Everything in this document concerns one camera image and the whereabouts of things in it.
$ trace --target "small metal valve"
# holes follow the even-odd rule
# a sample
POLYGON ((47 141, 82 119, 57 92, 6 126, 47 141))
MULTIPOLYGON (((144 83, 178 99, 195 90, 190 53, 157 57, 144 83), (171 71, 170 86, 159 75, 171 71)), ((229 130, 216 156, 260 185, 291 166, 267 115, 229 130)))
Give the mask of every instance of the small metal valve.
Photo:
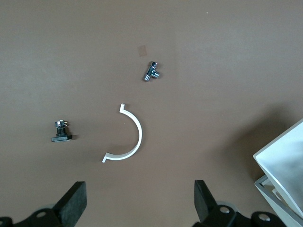
POLYGON ((148 82, 150 81, 151 77, 154 79, 157 79, 160 75, 158 71, 156 71, 158 63, 151 61, 149 68, 147 69, 145 76, 143 77, 143 80, 148 82))

